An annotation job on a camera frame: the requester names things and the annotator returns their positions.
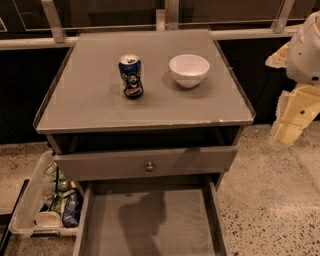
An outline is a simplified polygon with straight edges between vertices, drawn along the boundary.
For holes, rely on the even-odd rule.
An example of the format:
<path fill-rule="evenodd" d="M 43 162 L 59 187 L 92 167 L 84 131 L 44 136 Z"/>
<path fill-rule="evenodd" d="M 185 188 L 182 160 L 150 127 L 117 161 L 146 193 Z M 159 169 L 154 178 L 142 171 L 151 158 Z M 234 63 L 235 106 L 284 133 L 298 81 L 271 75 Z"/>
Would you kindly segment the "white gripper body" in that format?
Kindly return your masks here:
<path fill-rule="evenodd" d="M 286 74 L 297 83 L 320 85 L 320 11 L 312 13 L 291 38 Z"/>

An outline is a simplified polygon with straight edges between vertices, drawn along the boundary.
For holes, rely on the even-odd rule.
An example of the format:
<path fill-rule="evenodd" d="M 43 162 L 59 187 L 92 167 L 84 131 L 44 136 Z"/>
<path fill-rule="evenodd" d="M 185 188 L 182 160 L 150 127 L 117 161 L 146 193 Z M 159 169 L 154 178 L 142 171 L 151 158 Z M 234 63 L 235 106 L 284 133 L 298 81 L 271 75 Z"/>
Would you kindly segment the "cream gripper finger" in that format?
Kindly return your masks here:
<path fill-rule="evenodd" d="M 286 56 L 288 51 L 289 44 L 286 43 L 281 46 L 276 52 L 270 55 L 265 61 L 265 65 L 271 68 L 285 68 L 286 64 Z"/>
<path fill-rule="evenodd" d="M 292 145 L 320 113 L 320 86 L 298 84 L 292 91 L 283 91 L 271 128 L 274 141 Z"/>

